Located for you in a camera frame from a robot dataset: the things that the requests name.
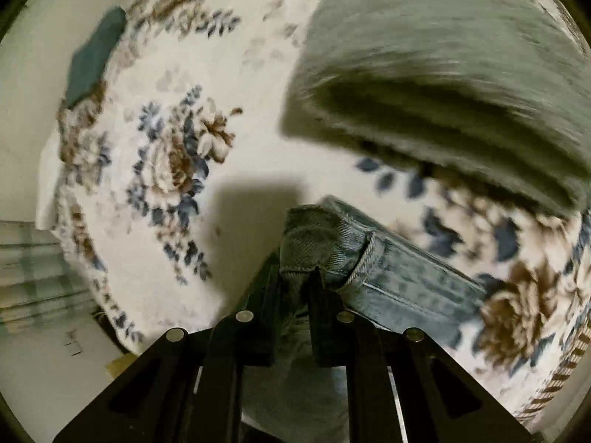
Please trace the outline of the striped green beige cloth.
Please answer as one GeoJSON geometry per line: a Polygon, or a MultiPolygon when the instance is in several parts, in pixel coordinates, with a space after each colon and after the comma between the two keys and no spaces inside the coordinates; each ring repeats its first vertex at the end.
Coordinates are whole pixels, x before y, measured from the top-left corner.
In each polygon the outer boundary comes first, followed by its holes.
{"type": "Polygon", "coordinates": [[[95,307],[56,238],[30,222],[1,223],[1,334],[71,319],[95,307]]]}

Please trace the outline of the floral bed blanket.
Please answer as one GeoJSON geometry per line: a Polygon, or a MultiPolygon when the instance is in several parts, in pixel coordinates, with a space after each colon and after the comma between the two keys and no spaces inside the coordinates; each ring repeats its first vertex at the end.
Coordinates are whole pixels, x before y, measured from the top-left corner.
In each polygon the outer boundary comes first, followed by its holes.
{"type": "MultiPolygon", "coordinates": [[[[290,100],[322,0],[134,0],[98,84],[63,99],[36,222],[143,353],[238,309],[287,213],[327,197],[483,285],[442,345],[532,427],[590,347],[590,203],[558,216],[322,124],[290,100]]],[[[528,0],[587,56],[552,0],[528,0]]]]}

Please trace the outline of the blue denim jeans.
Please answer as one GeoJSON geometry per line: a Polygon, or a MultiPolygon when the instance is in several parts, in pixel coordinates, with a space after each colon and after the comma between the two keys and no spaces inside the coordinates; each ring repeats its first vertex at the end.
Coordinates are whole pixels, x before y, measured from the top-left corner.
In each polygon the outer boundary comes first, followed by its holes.
{"type": "Polygon", "coordinates": [[[426,331],[449,346],[486,290],[449,264],[334,197],[287,213],[280,248],[264,261],[252,288],[279,285],[279,354],[270,368],[245,372],[245,423],[283,442],[349,438],[346,373],[321,369],[311,353],[301,287],[312,270],[346,307],[379,327],[426,331]]]}

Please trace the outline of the dark green folded cloth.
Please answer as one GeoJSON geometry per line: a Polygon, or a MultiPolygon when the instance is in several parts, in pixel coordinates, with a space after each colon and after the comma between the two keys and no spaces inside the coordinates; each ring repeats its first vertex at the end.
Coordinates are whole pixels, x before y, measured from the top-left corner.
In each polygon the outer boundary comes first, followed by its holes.
{"type": "Polygon", "coordinates": [[[119,6],[110,8],[87,41],[73,53],[64,97],[68,109],[85,98],[101,80],[105,65],[125,26],[125,11],[119,6]]]}

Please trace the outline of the grey folded fuzzy garment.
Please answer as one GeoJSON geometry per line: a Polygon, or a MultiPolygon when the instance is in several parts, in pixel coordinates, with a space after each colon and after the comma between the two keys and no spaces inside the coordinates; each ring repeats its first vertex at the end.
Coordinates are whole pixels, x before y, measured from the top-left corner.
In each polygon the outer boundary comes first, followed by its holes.
{"type": "Polygon", "coordinates": [[[322,0],[290,100],[567,216],[590,203],[590,63],[528,0],[322,0]]]}

